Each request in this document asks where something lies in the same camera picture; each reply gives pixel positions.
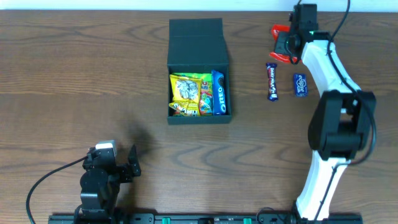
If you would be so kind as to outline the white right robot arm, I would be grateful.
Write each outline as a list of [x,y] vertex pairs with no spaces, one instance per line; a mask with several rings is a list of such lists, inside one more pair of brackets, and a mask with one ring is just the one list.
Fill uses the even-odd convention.
[[312,161],[301,194],[282,223],[362,223],[361,215],[329,211],[340,177],[349,166],[365,162],[373,153],[377,126],[376,97],[351,79],[335,48],[335,33],[320,30],[317,5],[298,2],[290,25],[272,27],[271,56],[309,70],[320,100],[308,126]]

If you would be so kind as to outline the small blue candy pack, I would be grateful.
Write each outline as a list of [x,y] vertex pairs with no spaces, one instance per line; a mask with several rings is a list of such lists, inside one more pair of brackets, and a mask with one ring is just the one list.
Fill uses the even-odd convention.
[[297,97],[308,96],[307,77],[302,73],[295,73],[293,75],[294,92]]

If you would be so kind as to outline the yellow snack bag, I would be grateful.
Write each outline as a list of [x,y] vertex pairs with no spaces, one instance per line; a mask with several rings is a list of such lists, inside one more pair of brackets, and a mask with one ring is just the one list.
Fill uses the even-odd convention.
[[182,116],[200,116],[201,80],[179,75],[170,75],[169,78],[173,94],[169,107]]

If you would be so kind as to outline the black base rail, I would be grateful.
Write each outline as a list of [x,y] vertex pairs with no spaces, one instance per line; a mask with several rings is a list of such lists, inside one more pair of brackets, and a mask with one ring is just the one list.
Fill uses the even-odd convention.
[[360,215],[330,215],[322,221],[307,221],[293,214],[262,213],[255,215],[153,215],[151,213],[135,213],[109,221],[74,218],[73,215],[51,215],[49,224],[67,223],[125,223],[125,224],[293,224],[293,223],[324,223],[324,224],[362,224]]

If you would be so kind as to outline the red snack bag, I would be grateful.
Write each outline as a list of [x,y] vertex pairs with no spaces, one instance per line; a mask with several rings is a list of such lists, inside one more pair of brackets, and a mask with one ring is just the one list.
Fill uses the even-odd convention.
[[[271,29],[271,34],[273,36],[273,39],[276,41],[279,32],[289,32],[289,31],[290,31],[289,26],[274,24]],[[299,59],[297,57],[294,57],[292,52],[290,52],[290,55],[281,55],[275,53],[273,50],[269,55],[280,62],[291,63],[294,65],[299,63]]]

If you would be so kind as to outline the Haribo gummy bag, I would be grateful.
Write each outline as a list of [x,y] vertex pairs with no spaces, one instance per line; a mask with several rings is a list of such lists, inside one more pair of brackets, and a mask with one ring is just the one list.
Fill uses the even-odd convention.
[[[213,114],[212,75],[210,73],[172,73],[171,75],[199,78],[201,80],[200,116],[211,116]],[[178,111],[175,111],[174,115],[181,116]]]

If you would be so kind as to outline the blue Oreo pack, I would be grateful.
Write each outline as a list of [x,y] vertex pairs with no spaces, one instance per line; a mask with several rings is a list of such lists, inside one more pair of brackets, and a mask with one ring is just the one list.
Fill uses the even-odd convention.
[[224,89],[224,75],[216,70],[211,71],[213,78],[213,114],[226,114],[226,94]]

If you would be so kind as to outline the Dairy Milk chocolate bar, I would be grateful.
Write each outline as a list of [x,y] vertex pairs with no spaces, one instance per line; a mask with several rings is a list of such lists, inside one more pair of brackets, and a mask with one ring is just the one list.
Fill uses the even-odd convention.
[[277,88],[275,84],[275,70],[277,68],[276,63],[266,63],[266,68],[267,68],[267,75],[268,75],[268,100],[269,101],[277,101],[278,95],[277,95]]

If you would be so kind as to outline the dark green box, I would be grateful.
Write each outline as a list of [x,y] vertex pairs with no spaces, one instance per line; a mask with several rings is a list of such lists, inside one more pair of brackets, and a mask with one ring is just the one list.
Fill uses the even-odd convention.
[[232,106],[229,87],[228,47],[224,39],[223,21],[212,19],[169,20],[168,73],[210,73],[212,70],[224,75],[226,114],[216,116],[174,116],[168,109],[169,125],[178,124],[228,124],[231,122]]

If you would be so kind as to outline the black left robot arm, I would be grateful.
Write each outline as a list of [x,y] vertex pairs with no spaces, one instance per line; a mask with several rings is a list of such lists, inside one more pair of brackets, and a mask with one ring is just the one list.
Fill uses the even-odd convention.
[[116,208],[120,185],[141,175],[136,146],[125,164],[116,163],[116,143],[101,141],[89,148],[80,179],[81,205],[75,209],[73,223],[129,223],[130,215]]

